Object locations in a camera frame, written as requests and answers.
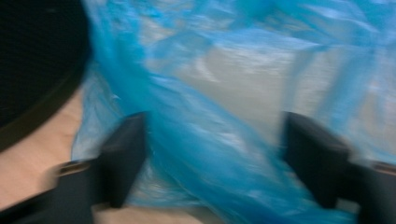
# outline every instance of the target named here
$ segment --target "plastic wrap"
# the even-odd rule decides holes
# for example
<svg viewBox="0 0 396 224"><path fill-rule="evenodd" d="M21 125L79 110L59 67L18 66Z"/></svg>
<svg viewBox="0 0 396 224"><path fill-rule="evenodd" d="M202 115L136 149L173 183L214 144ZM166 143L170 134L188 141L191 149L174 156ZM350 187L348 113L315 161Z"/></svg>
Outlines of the plastic wrap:
<svg viewBox="0 0 396 224"><path fill-rule="evenodd" d="M320 209L279 158L281 111L395 163L391 1L86 1L94 51L75 159L149 111L130 203L207 205L229 223L353 223Z"/></svg>

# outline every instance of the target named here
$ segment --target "blue plastic bag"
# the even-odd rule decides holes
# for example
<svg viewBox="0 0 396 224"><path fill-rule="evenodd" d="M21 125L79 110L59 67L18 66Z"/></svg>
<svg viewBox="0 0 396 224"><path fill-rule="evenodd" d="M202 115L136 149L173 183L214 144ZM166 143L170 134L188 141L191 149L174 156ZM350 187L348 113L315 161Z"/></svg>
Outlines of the blue plastic bag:
<svg viewBox="0 0 396 224"><path fill-rule="evenodd" d="M390 1L86 1L93 61L72 159L149 111L129 203L206 205L228 223L354 223L324 210L279 157L281 111L395 162Z"/></svg>

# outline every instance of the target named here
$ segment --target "black round object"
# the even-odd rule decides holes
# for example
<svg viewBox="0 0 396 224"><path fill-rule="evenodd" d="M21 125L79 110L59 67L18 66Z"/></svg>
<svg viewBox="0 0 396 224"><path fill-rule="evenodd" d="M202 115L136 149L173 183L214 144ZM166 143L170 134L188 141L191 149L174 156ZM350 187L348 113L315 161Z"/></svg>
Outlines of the black round object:
<svg viewBox="0 0 396 224"><path fill-rule="evenodd" d="M0 1L0 150L70 97L88 55L79 0Z"/></svg>

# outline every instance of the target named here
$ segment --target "crumpled plastic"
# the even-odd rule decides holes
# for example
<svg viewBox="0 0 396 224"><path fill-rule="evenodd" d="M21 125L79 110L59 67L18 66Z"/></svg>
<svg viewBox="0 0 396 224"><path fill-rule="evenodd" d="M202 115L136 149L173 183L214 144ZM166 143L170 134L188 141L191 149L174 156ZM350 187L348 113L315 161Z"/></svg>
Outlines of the crumpled plastic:
<svg viewBox="0 0 396 224"><path fill-rule="evenodd" d="M395 163L392 1L95 0L72 159L148 111L149 159L128 202L205 205L228 223L354 223L280 159L282 111Z"/></svg>

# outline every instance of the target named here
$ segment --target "beige surface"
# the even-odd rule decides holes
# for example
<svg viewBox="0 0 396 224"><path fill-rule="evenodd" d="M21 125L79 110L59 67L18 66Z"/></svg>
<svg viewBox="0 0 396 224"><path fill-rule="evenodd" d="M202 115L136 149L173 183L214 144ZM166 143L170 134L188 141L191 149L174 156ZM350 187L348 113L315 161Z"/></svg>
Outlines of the beige surface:
<svg viewBox="0 0 396 224"><path fill-rule="evenodd" d="M0 209L50 188L49 169L70 160L73 136L81 117L76 94L54 117L17 145L0 153ZM221 223L206 209L128 207L100 212L100 223Z"/></svg>

